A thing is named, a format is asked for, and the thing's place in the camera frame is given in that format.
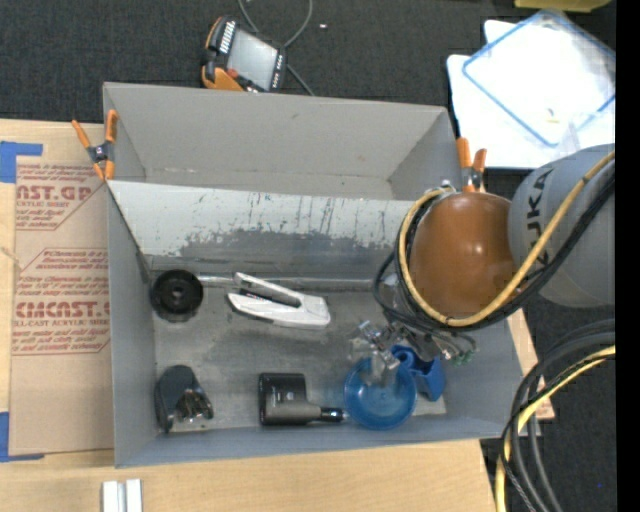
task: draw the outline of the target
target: white stapler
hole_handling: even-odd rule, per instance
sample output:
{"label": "white stapler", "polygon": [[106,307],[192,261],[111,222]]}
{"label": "white stapler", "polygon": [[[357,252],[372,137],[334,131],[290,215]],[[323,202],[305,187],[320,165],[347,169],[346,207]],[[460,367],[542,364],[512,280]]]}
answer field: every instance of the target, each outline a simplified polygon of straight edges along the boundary
{"label": "white stapler", "polygon": [[331,321],[322,297],[296,292],[241,272],[234,274],[233,281],[240,291],[228,293],[227,297],[240,313],[299,329],[322,329]]}

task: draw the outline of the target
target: blue object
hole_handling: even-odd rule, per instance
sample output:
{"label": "blue object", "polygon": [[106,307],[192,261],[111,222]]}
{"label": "blue object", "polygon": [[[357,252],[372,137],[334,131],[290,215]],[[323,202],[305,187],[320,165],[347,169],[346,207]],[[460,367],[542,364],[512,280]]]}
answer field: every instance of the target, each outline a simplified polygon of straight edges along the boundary
{"label": "blue object", "polygon": [[9,413],[0,412],[0,462],[11,462],[12,460],[34,460],[41,458],[42,455],[20,455],[9,457]]}
{"label": "blue object", "polygon": [[394,345],[391,353],[406,366],[413,377],[418,392],[424,393],[429,400],[435,402],[444,391],[445,377],[439,358],[425,362],[411,347]]}
{"label": "blue object", "polygon": [[418,391],[404,365],[398,367],[396,379],[387,387],[367,384],[362,374],[371,371],[371,358],[356,364],[345,379],[344,403],[349,415],[372,430],[389,430],[404,423],[413,414]]}
{"label": "blue object", "polygon": [[42,155],[42,144],[0,141],[0,182],[16,182],[16,157]]}

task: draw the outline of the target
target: black cable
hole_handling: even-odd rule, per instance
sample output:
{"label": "black cable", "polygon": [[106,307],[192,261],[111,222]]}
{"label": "black cable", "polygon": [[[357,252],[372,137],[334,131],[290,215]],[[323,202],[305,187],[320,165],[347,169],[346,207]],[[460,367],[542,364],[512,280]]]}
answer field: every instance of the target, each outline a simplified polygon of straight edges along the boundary
{"label": "black cable", "polygon": [[[245,21],[256,33],[260,33],[260,29],[258,29],[257,25],[253,22],[253,20],[251,19],[251,16],[249,16],[249,13],[247,12],[246,7],[244,6],[243,0],[237,0],[237,3],[238,3],[238,7],[240,7],[240,11],[244,16]],[[287,40],[286,43],[284,43],[283,46],[285,48],[288,48],[289,46],[291,46],[300,37],[300,35],[306,30],[312,14],[313,14],[313,0],[309,0],[309,9],[307,11],[307,17],[305,18],[300,28],[296,30],[296,32]],[[307,94],[309,94],[310,96],[315,96],[315,93],[311,90],[311,87],[309,87],[309,85],[302,79],[299,73],[295,69],[293,69],[293,67],[288,62],[287,62],[287,70],[291,73],[293,78],[295,78],[296,81],[302,86],[302,88],[307,92]]]}
{"label": "black cable", "polygon": [[[506,440],[506,436],[509,431],[511,432],[511,460],[522,479],[522,482],[515,476],[514,472],[511,471],[508,474],[510,480],[514,483],[516,490],[520,493],[521,490],[527,494],[527,499],[531,498],[532,501],[536,502],[536,505],[543,511],[549,510],[544,502],[542,502],[542,498],[537,493],[535,487],[533,486],[533,482],[529,475],[528,470],[526,469],[523,459],[522,452],[520,450],[520,436],[518,433],[518,418],[520,414],[531,404],[544,399],[551,391],[554,386],[558,383],[562,382],[565,378],[567,378],[570,374],[575,373],[575,371],[579,370],[580,367],[591,364],[594,361],[603,360],[609,358],[609,356],[602,357],[593,357],[588,358],[587,360],[583,360],[579,363],[574,363],[573,365],[565,368],[561,371],[553,380],[547,383],[547,386],[542,391],[537,391],[537,385],[540,379],[543,377],[544,372],[553,364],[558,361],[568,357],[569,355],[575,355],[576,353],[585,350],[587,348],[593,347],[606,347],[611,346],[611,338],[615,340],[615,324],[609,320],[603,322],[597,322],[594,324],[590,324],[583,328],[576,329],[569,333],[567,336],[564,336],[560,342],[558,342],[554,349],[552,349],[549,354],[541,361],[534,366],[534,368],[525,376],[522,383],[518,387],[516,391],[516,395],[512,405],[512,416],[510,421],[502,435],[503,441],[503,453],[502,460],[503,464],[507,461],[506,453],[504,452],[504,443]],[[531,391],[536,389],[532,396],[530,396]],[[532,431],[529,431],[530,441],[531,439],[535,439],[535,431],[533,431],[533,436],[531,436]],[[537,445],[534,445],[532,448],[537,450]],[[534,457],[539,457],[539,452],[534,455]],[[548,478],[546,478],[546,473],[544,472],[544,467],[541,462],[541,458],[536,463],[536,467],[541,467],[542,472],[540,476],[542,477],[542,487],[545,490],[548,497],[553,496],[555,498],[555,493],[553,492],[553,488],[551,487]],[[558,503],[557,499],[550,498],[552,501],[554,510],[561,511],[562,508]]]}
{"label": "black cable", "polygon": [[516,478],[516,475],[513,472],[513,468],[511,467],[511,464],[503,460],[502,467],[504,467],[505,474],[507,475],[507,477],[509,477],[509,481],[513,484],[516,491],[518,491],[518,494],[522,498],[522,501],[524,501],[524,504],[526,505],[526,507],[529,509],[529,512],[536,512],[536,509],[533,506],[533,503],[531,503],[529,496],[527,495],[525,490],[522,488],[522,485]]}
{"label": "black cable", "polygon": [[[538,395],[535,396],[534,399],[530,399],[528,402],[534,402],[534,401],[538,401],[538,400],[543,400],[546,398],[546,395],[549,394],[551,392],[551,390],[554,388],[555,385],[557,385],[558,383],[562,382],[564,380],[564,378],[566,378],[568,376],[568,374],[574,373],[575,371],[580,370],[582,367],[587,366],[593,362],[596,361],[604,361],[606,359],[609,359],[611,356],[602,356],[602,357],[597,357],[597,358],[593,358],[590,359],[589,361],[585,361],[582,362],[579,365],[575,365],[573,367],[571,367],[571,371],[566,371],[567,375],[564,376],[558,376],[557,378],[554,379],[554,381],[552,383],[550,383],[545,390],[542,393],[539,393]],[[544,501],[542,500],[542,497],[539,495],[535,485],[533,484],[533,480],[531,478],[531,475],[529,473],[529,470],[526,468],[525,463],[524,463],[524,457],[521,451],[521,446],[520,446],[520,435],[517,431],[517,423],[518,423],[518,417],[519,417],[519,413],[515,416],[515,418],[512,420],[512,423],[509,427],[510,431],[511,431],[511,460],[513,461],[515,468],[518,472],[518,474],[520,475],[522,481],[520,481],[520,479],[518,479],[518,477],[515,476],[515,473],[512,472],[512,476],[510,477],[510,479],[512,480],[512,482],[515,484],[517,483],[517,488],[519,489],[518,492],[520,493],[522,490],[527,494],[528,500],[530,501],[535,501],[536,505],[538,506],[538,508],[540,510],[542,510],[543,512],[548,512],[549,508],[547,508],[547,506],[545,505]],[[544,471],[544,467],[542,466],[542,460],[540,458],[540,464],[541,467],[543,468],[542,470],[542,474],[546,475],[546,472]],[[548,479],[542,479],[542,487],[545,490],[545,493],[547,494],[547,496],[549,495],[553,495],[555,497],[555,493],[553,492],[553,488],[551,487],[551,484],[549,482]],[[561,512],[562,511],[562,507],[560,506],[560,504],[557,502],[557,500],[554,503],[554,510],[556,512]]]}
{"label": "black cable", "polygon": [[[542,377],[539,378],[533,386],[535,389],[533,392],[537,391],[538,383],[541,382]],[[529,441],[529,452],[531,453],[531,458],[533,459],[533,464],[535,466],[536,472],[541,481],[542,490],[545,492],[547,499],[551,502],[551,506],[554,510],[562,510],[562,506],[558,501],[558,497],[556,496],[555,491],[553,490],[553,486],[551,485],[551,481],[549,480],[549,476],[547,475],[547,471],[544,467],[544,463],[542,461],[542,455],[540,453],[540,445],[538,443],[538,429],[540,428],[538,418],[534,414],[527,421],[527,439]]]}

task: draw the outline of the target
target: black carpet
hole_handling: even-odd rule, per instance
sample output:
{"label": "black carpet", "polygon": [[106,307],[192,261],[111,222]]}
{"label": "black carpet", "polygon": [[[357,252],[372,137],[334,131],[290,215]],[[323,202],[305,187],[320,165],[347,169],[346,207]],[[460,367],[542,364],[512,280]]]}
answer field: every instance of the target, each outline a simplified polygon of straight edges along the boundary
{"label": "black carpet", "polygon": [[[246,5],[261,31],[280,41],[307,13],[306,0]],[[616,9],[613,0],[567,15],[615,51]],[[317,0],[289,62],[318,96],[450,108],[447,57],[475,53],[486,20],[518,22],[535,12],[511,0]],[[201,87],[200,49],[223,14],[241,17],[234,0],[0,0],[0,117],[102,122],[105,81]],[[289,75],[282,93],[305,90]],[[488,169],[487,187],[511,198],[525,174]],[[614,308],[564,308],[536,297],[525,313],[544,354],[573,328],[613,318]],[[615,382],[608,362],[552,399],[557,418],[543,427],[543,459],[567,512],[617,510]],[[491,472],[496,443],[483,446]],[[526,507],[514,498],[511,510]]]}

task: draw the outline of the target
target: yellow cable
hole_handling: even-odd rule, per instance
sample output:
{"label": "yellow cable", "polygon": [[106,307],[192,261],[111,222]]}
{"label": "yellow cable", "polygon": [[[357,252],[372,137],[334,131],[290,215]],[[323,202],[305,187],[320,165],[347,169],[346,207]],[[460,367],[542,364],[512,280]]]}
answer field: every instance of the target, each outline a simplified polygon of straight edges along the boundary
{"label": "yellow cable", "polygon": [[[616,353],[616,346],[612,345],[610,347],[594,352],[593,354],[585,357],[584,359],[582,359],[581,361],[573,365],[577,367],[576,371],[569,374],[566,378],[564,378],[563,380],[555,384],[553,387],[549,388],[548,392],[542,393],[542,396],[540,396],[538,399],[536,399],[534,402],[529,404],[527,407],[525,407],[525,409],[523,409],[520,412],[520,414],[518,415],[518,431],[515,433],[515,435],[520,434],[520,431],[527,424],[527,422],[529,421],[529,418],[531,418],[531,416],[538,410],[540,405],[546,399],[554,395],[556,391],[563,388],[569,382],[571,382],[576,377],[578,377],[578,375],[580,375],[581,373],[584,373],[587,370],[593,368],[594,366],[599,365],[603,361],[603,359],[598,359],[598,358],[615,355],[615,353]],[[504,442],[504,456],[506,457],[507,462],[509,462],[509,458],[511,456],[511,437],[512,436],[513,436],[513,433],[509,432],[505,437],[505,442]],[[496,466],[496,478],[495,478],[495,487],[494,487],[494,495],[495,495],[497,512],[507,512],[505,485],[506,485],[506,472],[504,469],[504,464],[502,462],[502,456],[500,456],[498,458],[498,464]]]}
{"label": "yellow cable", "polygon": [[406,254],[406,240],[407,240],[407,232],[409,231],[409,227],[413,222],[413,217],[416,212],[427,203],[427,201],[443,194],[445,191],[443,189],[434,189],[428,191],[423,197],[418,199],[416,203],[411,207],[409,212],[407,213],[401,227],[400,227],[400,235],[398,240],[398,258],[400,263],[400,269],[402,271],[402,277],[407,284],[407,288],[418,305],[422,308],[422,310],[427,313],[430,317],[434,318],[440,323],[445,325],[449,325],[451,327],[466,327],[468,325],[473,325],[480,320],[483,320],[491,313],[500,308],[511,296],[516,287],[520,284],[520,282],[524,279],[529,269],[533,266],[536,259],[544,249],[544,246],[547,244],[549,238],[556,230],[558,224],[562,220],[562,218],[566,215],[567,211],[575,201],[576,197],[582,189],[585,187],[587,182],[591,180],[597,173],[599,173],[605,165],[607,165],[611,160],[615,158],[615,150],[608,153],[606,156],[600,159],[591,169],[589,169],[582,179],[573,187],[573,189],[567,194],[565,199],[560,204],[558,210],[553,215],[549,224],[543,231],[542,235],[533,246],[531,251],[529,252],[527,258],[520,266],[519,270],[514,274],[509,284],[498,294],[496,298],[494,298],[487,306],[485,306],[478,313],[475,313],[471,316],[464,318],[450,318],[447,315],[444,315],[434,309],[431,305],[425,301],[415,285],[413,284],[413,279],[411,278],[411,273],[409,272],[409,265],[407,263],[407,254]]}

